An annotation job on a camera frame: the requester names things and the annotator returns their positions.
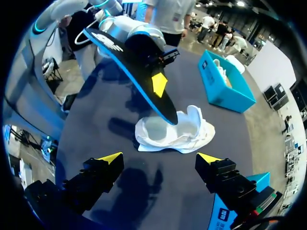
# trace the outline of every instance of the white t-shirt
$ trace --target white t-shirt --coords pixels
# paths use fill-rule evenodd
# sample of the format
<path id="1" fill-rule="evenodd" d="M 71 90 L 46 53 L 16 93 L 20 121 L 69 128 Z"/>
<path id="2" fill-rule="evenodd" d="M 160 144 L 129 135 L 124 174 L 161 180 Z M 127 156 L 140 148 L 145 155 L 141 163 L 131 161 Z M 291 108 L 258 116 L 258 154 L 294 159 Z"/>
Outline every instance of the white t-shirt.
<path id="1" fill-rule="evenodd" d="M 248 44 L 246 43 L 246 40 L 239 36 L 234 36 L 234 39 L 236 40 L 233 48 L 235 48 L 238 51 L 241 51 L 241 49 L 245 49 L 248 47 Z"/>
<path id="2" fill-rule="evenodd" d="M 180 34 L 184 30 L 183 20 L 191 15 L 196 0 L 144 0 L 144 3 L 154 6 L 151 23 L 168 34 Z"/>
<path id="3" fill-rule="evenodd" d="M 203 20 L 202 26 L 206 29 L 209 29 L 210 26 L 213 26 L 215 24 L 215 21 L 211 16 L 203 17 L 202 20 Z"/>
<path id="4" fill-rule="evenodd" d="M 228 34 L 225 34 L 225 37 L 228 39 L 228 40 L 230 40 L 231 38 L 232 38 L 232 33 L 228 33 Z"/>

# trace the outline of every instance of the white logo on paddle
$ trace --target white logo on paddle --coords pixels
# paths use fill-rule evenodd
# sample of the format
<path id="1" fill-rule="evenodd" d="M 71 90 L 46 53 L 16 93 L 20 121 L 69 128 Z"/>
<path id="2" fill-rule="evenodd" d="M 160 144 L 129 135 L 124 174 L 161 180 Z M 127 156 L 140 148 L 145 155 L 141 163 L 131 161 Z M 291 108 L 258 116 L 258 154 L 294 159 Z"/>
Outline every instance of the white logo on paddle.
<path id="1" fill-rule="evenodd" d="M 115 45 L 113 41 L 111 41 L 109 38 L 107 38 L 106 36 L 102 35 L 102 34 L 95 34 L 92 32 L 92 35 L 97 38 L 99 41 L 101 41 L 103 44 L 105 44 L 108 48 L 110 49 L 114 49 L 117 51 L 121 51 L 124 52 L 123 49 L 121 47 L 119 47 L 118 45 Z"/>

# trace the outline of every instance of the table surface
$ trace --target table surface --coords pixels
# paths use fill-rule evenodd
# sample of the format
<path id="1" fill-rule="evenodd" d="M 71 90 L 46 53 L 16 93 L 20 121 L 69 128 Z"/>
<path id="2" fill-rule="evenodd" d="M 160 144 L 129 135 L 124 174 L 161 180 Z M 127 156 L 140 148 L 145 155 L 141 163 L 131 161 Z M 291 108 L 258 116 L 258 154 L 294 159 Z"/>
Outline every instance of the table surface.
<path id="1" fill-rule="evenodd" d="M 215 126 L 213 140 L 199 152 L 230 158 L 245 176 L 252 175 L 252 155 L 243 114 L 208 104 L 197 68 L 200 56 L 179 49 L 165 68 L 166 91 L 176 110 L 201 108 Z M 138 152 L 134 127 L 156 115 L 112 61 L 105 60 L 83 85 L 66 119 L 59 141 L 56 184 L 71 179 L 90 157 L 123 152 L 125 169 L 110 193 L 83 215 L 112 229 L 203 230 L 210 222 L 214 194 L 195 170 L 196 152 Z"/>

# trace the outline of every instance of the blue plastic bin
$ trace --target blue plastic bin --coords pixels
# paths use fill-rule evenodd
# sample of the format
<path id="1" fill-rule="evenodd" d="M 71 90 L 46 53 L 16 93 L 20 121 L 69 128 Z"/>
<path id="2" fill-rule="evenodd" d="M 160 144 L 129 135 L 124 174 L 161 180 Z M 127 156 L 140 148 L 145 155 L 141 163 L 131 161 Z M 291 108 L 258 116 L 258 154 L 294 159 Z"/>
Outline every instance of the blue plastic bin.
<path id="1" fill-rule="evenodd" d="M 224 82 L 217 66 L 213 63 L 214 59 L 220 60 L 221 67 L 226 70 L 232 88 Z M 206 50 L 198 63 L 198 67 L 209 103 L 239 113 L 243 113 L 256 103 L 244 77 L 229 61 Z"/>

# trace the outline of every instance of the yellow triangle marker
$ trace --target yellow triangle marker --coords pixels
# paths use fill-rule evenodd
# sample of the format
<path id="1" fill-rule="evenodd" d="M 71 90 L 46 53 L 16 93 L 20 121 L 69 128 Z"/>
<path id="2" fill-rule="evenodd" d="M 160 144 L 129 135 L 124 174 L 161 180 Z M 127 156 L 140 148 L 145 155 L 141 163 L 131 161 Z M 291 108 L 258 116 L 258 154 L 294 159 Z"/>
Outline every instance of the yellow triangle marker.
<path id="1" fill-rule="evenodd" d="M 203 154 L 201 152 L 198 152 L 197 154 L 199 154 L 208 164 L 211 164 L 211 162 L 214 161 L 221 161 L 222 159 L 216 158 L 216 157 L 212 157 L 206 154 Z"/>
<path id="2" fill-rule="evenodd" d="M 158 73 L 152 77 L 152 81 L 153 91 L 158 95 L 158 97 L 161 98 L 167 83 L 166 77 L 163 75 L 163 73 Z"/>
<path id="3" fill-rule="evenodd" d="M 104 161 L 107 161 L 110 164 L 120 154 L 123 154 L 123 153 L 122 152 L 114 153 L 114 154 L 108 155 L 106 157 L 98 158 L 98 160 L 104 160 Z"/>

